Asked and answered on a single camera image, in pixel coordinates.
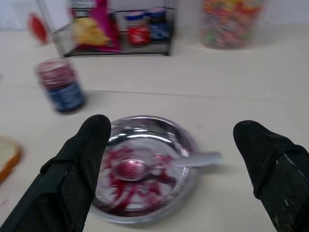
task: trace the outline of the bread slice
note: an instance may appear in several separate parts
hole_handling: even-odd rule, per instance
[[[14,141],[0,137],[0,184],[21,159],[21,149]]]

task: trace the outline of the white table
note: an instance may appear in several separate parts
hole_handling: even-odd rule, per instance
[[[296,144],[309,144],[306,28],[291,28],[297,36],[249,50],[197,49],[182,40],[176,42],[175,56],[170,58],[74,58],[88,104],[71,116],[50,109],[32,74],[35,64],[56,57],[53,46],[34,47],[26,34],[14,38],[12,33],[1,33],[0,134],[17,140],[24,157],[0,186],[0,205],[6,202],[0,208],[0,225],[40,167],[89,116],[104,114],[115,120],[154,115],[182,125],[202,150],[221,151],[223,164],[203,172],[187,204],[161,222],[137,230],[90,213],[85,232],[274,232],[253,196],[232,131],[239,121],[251,119]]]

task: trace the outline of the spoon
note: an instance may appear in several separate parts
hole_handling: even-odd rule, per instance
[[[195,156],[181,157],[168,162],[170,167],[206,167],[217,164],[222,158],[218,151],[202,152]],[[139,181],[145,178],[155,167],[142,159],[127,159],[120,161],[113,167],[112,173],[120,180]]]

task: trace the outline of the stainless steel bowl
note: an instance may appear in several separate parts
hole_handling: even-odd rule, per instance
[[[190,134],[167,119],[132,116],[114,121],[91,211],[104,220],[122,224],[165,217],[183,203],[196,185],[195,168],[154,170],[141,182],[119,181],[111,169],[132,153],[145,159],[173,159],[197,152]]]

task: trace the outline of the red label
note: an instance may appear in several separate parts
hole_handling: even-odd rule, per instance
[[[150,34],[148,27],[132,27],[129,29],[129,43],[133,45],[143,45],[150,42]]]

